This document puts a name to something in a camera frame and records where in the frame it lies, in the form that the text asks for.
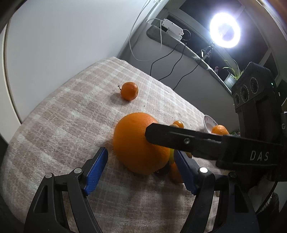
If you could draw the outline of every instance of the bowl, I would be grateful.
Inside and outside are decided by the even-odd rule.
[[[204,132],[205,133],[211,133],[212,128],[214,126],[218,125],[218,124],[210,116],[204,115],[204,117],[203,117],[203,125],[204,125]]]

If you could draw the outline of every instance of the plant pot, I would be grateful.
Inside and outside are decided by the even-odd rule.
[[[233,85],[236,83],[236,80],[233,78],[232,74],[229,74],[227,76],[227,78],[224,80],[224,83],[226,84],[226,86],[229,87],[229,89],[231,90],[231,88],[233,87]]]

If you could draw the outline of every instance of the ring light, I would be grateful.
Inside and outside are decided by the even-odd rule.
[[[228,24],[233,28],[234,37],[232,40],[223,40],[223,34],[220,33],[219,27],[223,24]],[[210,35],[213,41],[221,47],[232,48],[238,44],[240,39],[240,28],[236,20],[226,13],[216,14],[210,22]]]

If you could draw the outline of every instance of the blue gripper pad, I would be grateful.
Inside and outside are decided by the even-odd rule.
[[[100,147],[96,155],[85,162],[83,171],[83,193],[88,196],[97,187],[100,177],[108,161],[108,150]]]
[[[188,158],[185,152],[174,150],[174,161],[177,165],[181,178],[188,191],[197,195],[199,188],[197,186],[199,165],[194,159]]]

